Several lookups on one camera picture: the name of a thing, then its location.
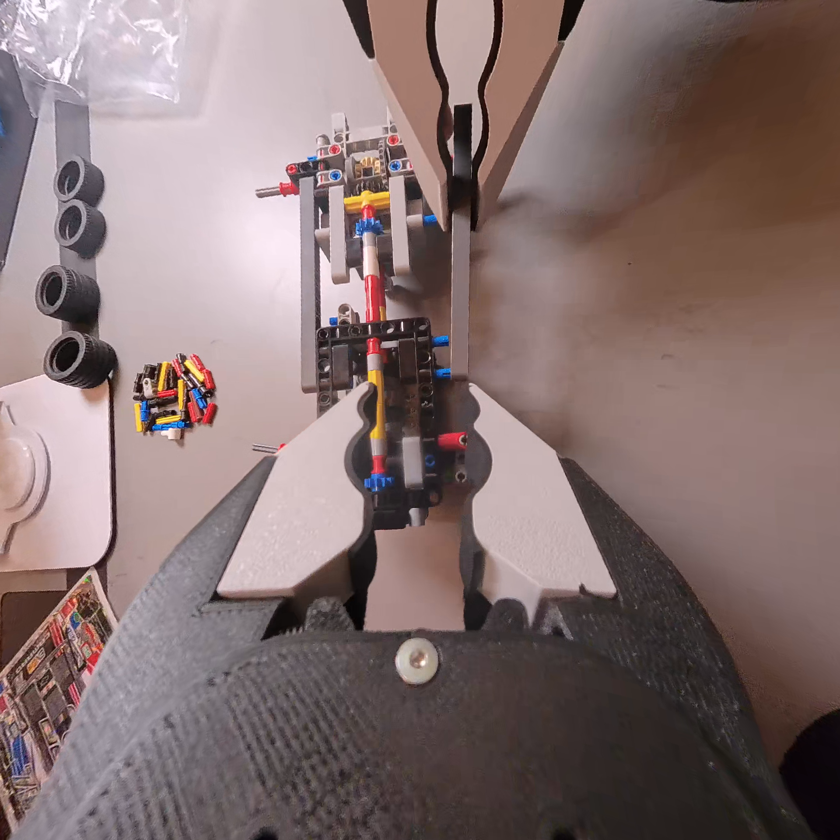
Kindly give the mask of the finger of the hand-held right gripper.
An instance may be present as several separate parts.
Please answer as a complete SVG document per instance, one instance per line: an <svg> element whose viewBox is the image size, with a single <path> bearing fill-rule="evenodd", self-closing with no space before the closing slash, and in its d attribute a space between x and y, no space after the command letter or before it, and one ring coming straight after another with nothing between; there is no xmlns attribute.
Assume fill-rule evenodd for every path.
<svg viewBox="0 0 840 840"><path fill-rule="evenodd" d="M472 228L494 210L529 131L569 34L568 5L493 3L490 51L477 88L481 132L471 166Z"/></svg>
<svg viewBox="0 0 840 840"><path fill-rule="evenodd" d="M448 82L438 54L437 5L435 1L370 1L367 9L374 72L423 196L438 225L448 231L451 114Z"/></svg>

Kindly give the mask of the lego car chassis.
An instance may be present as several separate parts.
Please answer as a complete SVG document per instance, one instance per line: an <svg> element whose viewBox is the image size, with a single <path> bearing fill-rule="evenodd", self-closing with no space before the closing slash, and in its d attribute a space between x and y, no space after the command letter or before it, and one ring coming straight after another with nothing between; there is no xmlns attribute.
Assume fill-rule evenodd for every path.
<svg viewBox="0 0 840 840"><path fill-rule="evenodd" d="M464 378L469 358L471 126L471 107L456 106L451 314L443 335L426 317L387 308L392 280L411 273L412 235L438 226L391 115L358 132L335 114L314 155L289 163L284 182L255 190L260 199L299 201L301 389L317 397L321 416L356 385L374 385L371 431L353 464L375 530L424 525L447 469L464 460L467 434L440 431L436 388Z"/></svg>

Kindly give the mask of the colourful sticker sheet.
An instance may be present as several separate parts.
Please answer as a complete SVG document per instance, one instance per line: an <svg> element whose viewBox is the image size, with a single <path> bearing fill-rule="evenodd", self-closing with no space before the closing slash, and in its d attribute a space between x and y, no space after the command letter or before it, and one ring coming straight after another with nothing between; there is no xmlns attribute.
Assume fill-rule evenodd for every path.
<svg viewBox="0 0 840 840"><path fill-rule="evenodd" d="M11 832L49 777L117 625L99 574L90 568L2 668L1 803Z"/></svg>

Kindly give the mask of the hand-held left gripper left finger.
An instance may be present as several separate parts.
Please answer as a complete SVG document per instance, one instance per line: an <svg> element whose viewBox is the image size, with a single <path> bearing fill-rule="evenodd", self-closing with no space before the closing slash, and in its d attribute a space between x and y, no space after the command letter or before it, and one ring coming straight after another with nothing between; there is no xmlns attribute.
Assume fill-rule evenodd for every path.
<svg viewBox="0 0 840 840"><path fill-rule="evenodd" d="M373 384L352 392L294 437L275 457L217 584L228 600L347 601L354 593L350 554L372 529L372 502L353 472L366 435Z"/></svg>

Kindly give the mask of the white stand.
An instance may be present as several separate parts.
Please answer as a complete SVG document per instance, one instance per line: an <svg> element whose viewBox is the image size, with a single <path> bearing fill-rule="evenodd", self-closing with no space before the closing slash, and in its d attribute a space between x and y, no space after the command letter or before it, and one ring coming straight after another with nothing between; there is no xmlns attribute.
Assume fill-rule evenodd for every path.
<svg viewBox="0 0 840 840"><path fill-rule="evenodd" d="M1 389L2 572L87 568L114 530L110 382Z"/></svg>

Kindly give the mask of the dark grey strip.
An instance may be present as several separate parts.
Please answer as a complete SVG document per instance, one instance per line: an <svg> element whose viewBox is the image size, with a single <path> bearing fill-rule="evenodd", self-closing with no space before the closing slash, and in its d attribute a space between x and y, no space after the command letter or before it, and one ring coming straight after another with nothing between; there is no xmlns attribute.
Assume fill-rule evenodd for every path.
<svg viewBox="0 0 840 840"><path fill-rule="evenodd" d="M58 196L58 174L71 157L80 157L91 162L91 125L88 106L75 101L56 100L53 106L55 117L56 171L53 178L54 194ZM84 259L78 253L59 245L61 265L97 278L95 259Z"/></svg>

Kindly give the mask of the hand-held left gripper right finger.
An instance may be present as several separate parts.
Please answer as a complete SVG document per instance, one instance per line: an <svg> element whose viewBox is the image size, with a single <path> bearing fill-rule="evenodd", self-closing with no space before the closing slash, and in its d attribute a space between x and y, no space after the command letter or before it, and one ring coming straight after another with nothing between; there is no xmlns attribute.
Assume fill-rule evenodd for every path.
<svg viewBox="0 0 840 840"><path fill-rule="evenodd" d="M469 384L459 561L467 598L520 602L613 598L616 584L558 453L478 385Z"/></svg>

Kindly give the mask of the black rubber tire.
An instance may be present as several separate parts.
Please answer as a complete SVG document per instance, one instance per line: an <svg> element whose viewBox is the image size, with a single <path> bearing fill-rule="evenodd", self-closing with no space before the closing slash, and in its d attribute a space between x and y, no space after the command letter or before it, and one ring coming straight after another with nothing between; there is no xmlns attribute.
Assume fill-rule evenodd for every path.
<svg viewBox="0 0 840 840"><path fill-rule="evenodd" d="M43 372L58 384L90 390L103 384L117 365L117 354L109 343L85 332L68 330L47 348Z"/></svg>
<svg viewBox="0 0 840 840"><path fill-rule="evenodd" d="M100 289L97 281L61 265L45 269L35 288L35 305L48 318L91 324L98 318Z"/></svg>
<svg viewBox="0 0 840 840"><path fill-rule="evenodd" d="M80 201L97 207L104 194L104 175L89 160L72 155L58 164L53 187L59 203Z"/></svg>
<svg viewBox="0 0 840 840"><path fill-rule="evenodd" d="M56 242L82 259L94 259L107 235L107 221L98 208L78 199L60 205L54 225Z"/></svg>

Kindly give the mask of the pile of small lego pins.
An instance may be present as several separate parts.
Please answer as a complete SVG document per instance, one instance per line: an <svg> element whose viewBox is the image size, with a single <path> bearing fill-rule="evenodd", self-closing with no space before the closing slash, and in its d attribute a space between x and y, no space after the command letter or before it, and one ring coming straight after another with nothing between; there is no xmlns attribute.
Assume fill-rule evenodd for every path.
<svg viewBox="0 0 840 840"><path fill-rule="evenodd" d="M210 427L217 416L217 387L212 371L195 353L146 364L134 376L133 427L143 436L183 440L197 427Z"/></svg>

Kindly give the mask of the clear plastic bag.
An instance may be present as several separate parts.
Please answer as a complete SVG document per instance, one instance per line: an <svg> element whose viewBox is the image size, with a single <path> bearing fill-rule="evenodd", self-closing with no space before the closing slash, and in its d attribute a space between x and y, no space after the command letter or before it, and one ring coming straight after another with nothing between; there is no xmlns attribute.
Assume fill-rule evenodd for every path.
<svg viewBox="0 0 840 840"><path fill-rule="evenodd" d="M125 117L182 105L190 2L1 2L2 57L28 113L65 102Z"/></svg>

